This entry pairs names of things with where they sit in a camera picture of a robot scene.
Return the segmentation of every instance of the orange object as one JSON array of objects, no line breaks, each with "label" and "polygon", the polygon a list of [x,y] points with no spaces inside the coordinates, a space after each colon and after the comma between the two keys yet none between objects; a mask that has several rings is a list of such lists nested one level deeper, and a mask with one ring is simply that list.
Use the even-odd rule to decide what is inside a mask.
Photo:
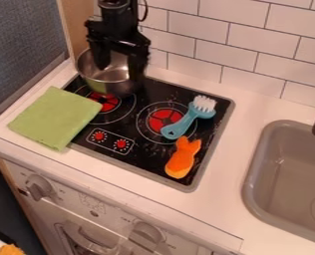
[{"label": "orange object", "polygon": [[14,244],[7,244],[1,247],[0,255],[25,255],[25,253]]},{"label": "orange object", "polygon": [[189,142],[186,136],[176,141],[176,152],[165,165],[165,173],[170,177],[184,178],[194,165],[194,156],[201,148],[201,140]]}]

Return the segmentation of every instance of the toy stove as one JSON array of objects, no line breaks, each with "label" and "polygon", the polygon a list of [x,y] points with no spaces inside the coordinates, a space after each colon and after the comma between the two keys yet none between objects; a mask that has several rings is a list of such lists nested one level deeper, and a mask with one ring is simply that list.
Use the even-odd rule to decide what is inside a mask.
[{"label": "toy stove", "polygon": [[[149,78],[139,92],[124,99],[92,92],[81,77],[65,90],[103,104],[99,114],[73,139],[73,149],[184,192],[199,183],[233,109],[228,99]],[[160,129],[179,121],[198,95],[217,101],[216,115],[197,119],[186,132],[189,140],[202,140],[201,150],[189,174],[174,179],[164,172],[164,166],[175,152],[175,140],[164,138]]]}]

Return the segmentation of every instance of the brush bristles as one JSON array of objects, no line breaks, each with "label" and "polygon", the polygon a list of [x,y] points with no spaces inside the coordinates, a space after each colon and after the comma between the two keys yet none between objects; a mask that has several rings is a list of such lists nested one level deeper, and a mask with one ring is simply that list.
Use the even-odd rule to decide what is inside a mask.
[{"label": "brush bristles", "polygon": [[194,98],[193,104],[197,110],[204,113],[209,113],[214,110],[216,100],[209,99],[206,96],[196,96]]}]

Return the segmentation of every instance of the white countertop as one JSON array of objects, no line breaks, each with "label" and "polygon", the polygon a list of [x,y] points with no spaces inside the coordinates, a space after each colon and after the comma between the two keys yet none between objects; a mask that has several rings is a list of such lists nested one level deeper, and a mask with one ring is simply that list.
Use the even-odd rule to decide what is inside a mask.
[{"label": "white countertop", "polygon": [[[62,153],[51,151],[7,129],[6,125],[48,87],[62,88],[74,75],[74,65],[66,61],[0,117],[1,156],[80,183],[201,240],[226,247],[241,246],[240,252],[246,255],[315,254],[314,242],[252,216],[240,195],[263,128],[277,120],[312,125],[314,108],[149,67],[151,77],[230,98],[236,104],[199,187],[192,193],[183,193],[69,148]],[[226,238],[213,226],[242,240]]]}]

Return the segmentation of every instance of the red burner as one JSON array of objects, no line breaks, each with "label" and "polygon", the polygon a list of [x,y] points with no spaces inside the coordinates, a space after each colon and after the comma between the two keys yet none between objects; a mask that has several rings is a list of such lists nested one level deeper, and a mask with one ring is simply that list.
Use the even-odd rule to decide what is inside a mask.
[{"label": "red burner", "polygon": [[174,124],[181,118],[182,113],[174,109],[157,110],[149,116],[149,125],[153,131],[160,133],[164,126]]},{"label": "red burner", "polygon": [[88,98],[103,105],[101,113],[107,113],[113,110],[120,102],[120,100],[114,95],[102,94],[97,92],[90,93],[88,95]]}]

